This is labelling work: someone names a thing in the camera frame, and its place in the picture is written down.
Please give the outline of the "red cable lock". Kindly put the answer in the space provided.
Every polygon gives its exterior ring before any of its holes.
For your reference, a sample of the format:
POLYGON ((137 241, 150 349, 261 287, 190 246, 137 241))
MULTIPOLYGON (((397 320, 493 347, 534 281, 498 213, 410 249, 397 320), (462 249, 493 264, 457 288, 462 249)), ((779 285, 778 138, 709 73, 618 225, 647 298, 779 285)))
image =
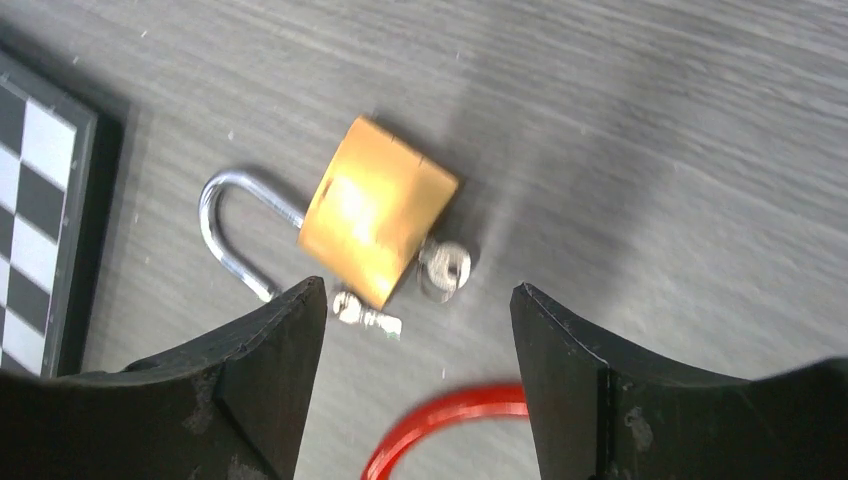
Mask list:
POLYGON ((360 478, 388 479, 403 456, 425 438, 463 423, 499 418, 529 418, 521 383, 471 385, 433 397, 413 408, 387 431, 360 478))

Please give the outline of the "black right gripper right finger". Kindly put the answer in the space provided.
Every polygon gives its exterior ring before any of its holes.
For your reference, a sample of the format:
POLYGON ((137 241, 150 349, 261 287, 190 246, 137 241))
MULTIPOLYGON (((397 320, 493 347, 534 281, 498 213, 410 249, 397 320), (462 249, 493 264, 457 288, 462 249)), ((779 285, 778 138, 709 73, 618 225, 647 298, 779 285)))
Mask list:
POLYGON ((847 362, 758 380, 696 368, 524 283, 510 312, 545 479, 843 479, 847 362))

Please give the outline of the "brass padlock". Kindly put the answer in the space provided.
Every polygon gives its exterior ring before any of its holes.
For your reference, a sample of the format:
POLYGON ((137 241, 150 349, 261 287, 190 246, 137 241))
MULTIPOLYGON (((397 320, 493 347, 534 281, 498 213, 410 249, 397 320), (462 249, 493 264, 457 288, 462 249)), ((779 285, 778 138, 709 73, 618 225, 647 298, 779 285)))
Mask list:
POLYGON ((359 116, 334 153, 306 208, 246 169, 213 175, 198 202, 212 255, 261 301, 281 290, 225 240, 223 193, 240 188, 298 230, 297 244, 376 309, 385 306, 459 189, 458 177, 402 139, 359 116))

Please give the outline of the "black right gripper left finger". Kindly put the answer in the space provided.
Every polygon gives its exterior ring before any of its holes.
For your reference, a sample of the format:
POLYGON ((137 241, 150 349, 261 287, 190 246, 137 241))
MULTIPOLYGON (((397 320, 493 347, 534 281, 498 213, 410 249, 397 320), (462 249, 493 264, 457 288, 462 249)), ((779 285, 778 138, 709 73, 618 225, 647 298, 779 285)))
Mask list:
POLYGON ((311 276, 118 372, 1 377, 5 479, 290 479, 327 320, 311 276))

